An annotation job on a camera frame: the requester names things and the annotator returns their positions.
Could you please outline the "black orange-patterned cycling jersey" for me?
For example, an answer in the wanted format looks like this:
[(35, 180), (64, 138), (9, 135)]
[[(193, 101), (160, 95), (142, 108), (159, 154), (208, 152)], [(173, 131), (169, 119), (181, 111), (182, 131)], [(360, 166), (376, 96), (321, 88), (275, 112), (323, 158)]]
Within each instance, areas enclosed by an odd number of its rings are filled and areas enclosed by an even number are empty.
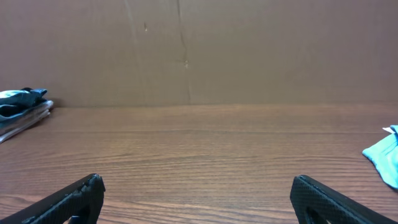
[(46, 89), (23, 88), (21, 90), (6, 90), (1, 92), (1, 120), (10, 119), (34, 108), (47, 100)]

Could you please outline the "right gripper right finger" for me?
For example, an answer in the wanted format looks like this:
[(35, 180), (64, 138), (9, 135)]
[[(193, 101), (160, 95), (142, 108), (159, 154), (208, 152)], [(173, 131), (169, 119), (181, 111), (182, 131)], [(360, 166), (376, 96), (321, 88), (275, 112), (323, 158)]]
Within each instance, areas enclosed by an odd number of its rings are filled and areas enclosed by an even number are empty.
[(307, 175), (294, 177), (290, 201), (300, 224), (397, 224)]

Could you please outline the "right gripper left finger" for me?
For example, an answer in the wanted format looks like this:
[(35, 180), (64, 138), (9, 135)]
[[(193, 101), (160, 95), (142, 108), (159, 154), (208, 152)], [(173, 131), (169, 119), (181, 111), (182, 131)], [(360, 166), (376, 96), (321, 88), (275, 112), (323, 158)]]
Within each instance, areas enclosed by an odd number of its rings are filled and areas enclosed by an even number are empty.
[(90, 174), (1, 220), (3, 224), (96, 224), (106, 189), (102, 177)]

